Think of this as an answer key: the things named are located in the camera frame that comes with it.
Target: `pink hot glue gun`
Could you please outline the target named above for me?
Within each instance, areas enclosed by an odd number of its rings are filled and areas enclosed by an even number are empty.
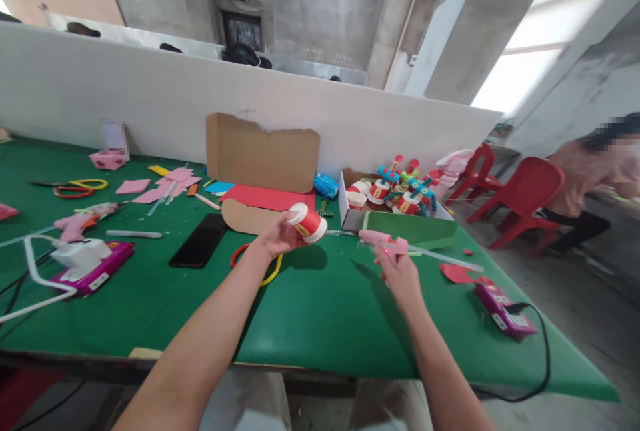
[[[62,230],[61,241],[83,241],[82,233],[85,228],[93,226],[103,216],[115,213],[121,206],[122,204],[118,203],[98,204],[67,218],[59,219],[53,225]]]
[[[398,264],[398,259],[409,250],[409,242],[404,238],[397,238],[395,241],[391,234],[380,231],[360,230],[358,237],[365,243],[380,247],[389,255],[389,259],[394,264]]]

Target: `pink shirt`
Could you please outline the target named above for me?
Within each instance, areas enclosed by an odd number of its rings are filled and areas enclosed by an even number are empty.
[[[549,161],[565,172],[565,187],[545,207],[563,216],[580,216],[585,194],[601,183],[635,182],[640,179],[640,159],[629,155],[629,146],[612,145],[589,153],[577,141],[560,147]]]

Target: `smartphone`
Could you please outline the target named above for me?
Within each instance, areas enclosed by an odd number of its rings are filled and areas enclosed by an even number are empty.
[[[204,268],[227,230],[220,214],[207,214],[169,260],[173,268]]]

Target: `black cable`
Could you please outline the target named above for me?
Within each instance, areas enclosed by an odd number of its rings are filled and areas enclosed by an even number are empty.
[[[66,403],[67,401],[69,401],[74,394],[76,394],[78,391],[80,391],[80,389],[85,385],[86,381],[82,381],[78,387],[76,389],[74,389],[73,391],[71,391],[69,393],[69,395],[64,398],[62,401],[60,401],[58,404],[56,404],[54,407],[49,408],[47,411],[45,411],[44,413],[42,413],[40,416],[32,419],[31,421],[29,421],[28,423],[23,424],[22,426],[20,426],[19,428],[14,429],[13,431],[22,431],[23,429],[28,428],[30,425],[32,425],[33,423],[35,423],[36,421],[40,421],[42,418],[44,418],[45,416],[51,414],[52,412],[56,411],[56,409],[58,409],[60,406],[62,406],[64,403]]]
[[[549,385],[549,380],[551,379],[551,350],[549,349],[549,337],[547,336],[547,327],[545,326],[545,322],[542,319],[542,316],[540,315],[538,310],[533,306],[533,304],[523,302],[523,303],[509,304],[508,306],[505,306],[505,310],[510,314],[520,314],[525,308],[531,308],[532,310],[535,311],[535,313],[538,315],[538,319],[540,319],[540,325],[542,326],[542,336],[545,340],[545,360],[546,360],[545,377],[544,379],[542,379],[542,383],[540,383],[540,386],[538,386],[533,391],[530,391],[520,396],[519,398],[507,398],[505,396],[500,396],[499,394],[492,393],[491,391],[486,391],[482,388],[472,386],[471,389],[473,389],[476,393],[486,394],[491,398],[496,398],[496,399],[510,402],[510,403],[517,403],[517,402],[526,401],[529,398],[532,398],[542,393],[542,391],[544,391],[545,389],[547,389],[547,386]]]
[[[38,258],[35,260],[35,265],[39,266],[40,264],[45,262],[47,259],[49,259],[49,255],[54,251],[55,251],[55,248],[52,248],[49,251],[47,251],[47,252],[41,254],[40,256],[38,256]],[[28,274],[29,274],[29,270],[23,272],[22,276],[17,278],[15,281],[13,281],[8,286],[5,286],[0,291],[0,296],[2,296],[5,292],[7,292],[9,289],[11,289],[12,286],[15,286],[15,289],[13,290],[13,295],[11,296],[11,299],[9,300],[9,304],[7,305],[7,308],[2,313],[2,316],[6,315],[6,314],[9,314],[11,312],[11,310],[13,309],[13,306],[15,306],[15,302],[18,300],[18,297],[20,296],[20,291],[22,290],[22,285],[25,283],[25,280],[27,279],[27,275]],[[2,329],[3,324],[4,324],[3,322],[0,323],[0,329]]]

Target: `green table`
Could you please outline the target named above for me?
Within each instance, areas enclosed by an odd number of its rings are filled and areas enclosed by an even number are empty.
[[[173,169],[183,162],[134,157],[117,171],[97,171],[90,150],[20,139],[0,145],[0,202],[18,216],[0,222],[0,242],[49,226],[74,209],[121,201],[115,190],[126,179],[151,178],[149,165]],[[201,173],[201,165],[195,166]],[[62,200],[32,179],[63,181],[101,177],[109,187],[82,200]],[[251,236],[228,231],[202,270],[170,268],[169,258],[207,213],[200,201],[177,197],[147,217],[150,206],[130,204],[85,235],[106,239],[108,229],[165,233],[161,240],[129,238],[135,255],[93,296],[59,302],[11,320],[0,330],[0,350],[60,356],[127,358],[132,350],[163,350],[196,308],[229,272],[229,258]],[[337,205],[329,209],[332,228],[339,227]],[[300,367],[350,376],[415,378],[417,369],[407,327],[393,297],[379,279],[371,252],[357,238],[327,236],[316,246],[285,256],[277,279],[261,288],[235,361],[273,367]],[[36,253],[47,249],[37,242]],[[463,229],[445,254],[463,258],[463,249],[515,301],[527,296]],[[21,244],[0,248],[0,289],[25,269]],[[545,371],[542,335],[523,343],[496,328],[473,285],[454,285],[439,271],[437,260],[415,259],[427,307],[468,381],[484,386],[530,390]],[[50,260],[43,277],[61,270]],[[51,296],[51,290],[27,281],[15,309]],[[0,297],[0,312],[9,300]],[[618,400],[607,379],[551,323],[552,374],[548,391],[599,400]]]

